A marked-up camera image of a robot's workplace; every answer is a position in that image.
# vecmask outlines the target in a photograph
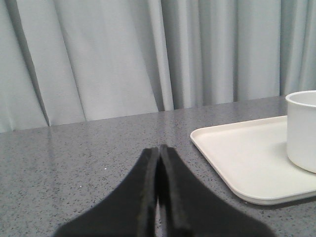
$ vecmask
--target white cup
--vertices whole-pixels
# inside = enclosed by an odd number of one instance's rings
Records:
[[[297,166],[316,173],[316,90],[289,94],[287,156]]]

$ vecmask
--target cup rim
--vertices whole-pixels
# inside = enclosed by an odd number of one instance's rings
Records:
[[[316,90],[305,90],[305,91],[294,92],[294,93],[288,94],[288,95],[285,97],[285,99],[287,100],[287,102],[290,102],[290,103],[293,103],[293,104],[296,104],[296,105],[316,108],[316,105],[300,103],[300,102],[296,102],[296,101],[294,101],[294,100],[291,99],[291,97],[292,97],[293,95],[307,94],[307,93],[316,93]]]

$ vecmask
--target gray countertop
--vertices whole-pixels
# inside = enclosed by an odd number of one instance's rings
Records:
[[[0,134],[0,236],[49,237],[122,181],[143,148],[175,147],[228,204],[279,237],[316,236],[316,198],[275,206],[235,196],[190,141],[201,127],[286,114],[283,97],[111,118]]]

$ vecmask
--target curtain fold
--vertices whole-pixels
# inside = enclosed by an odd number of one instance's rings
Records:
[[[315,0],[0,0],[0,132],[316,89]]]

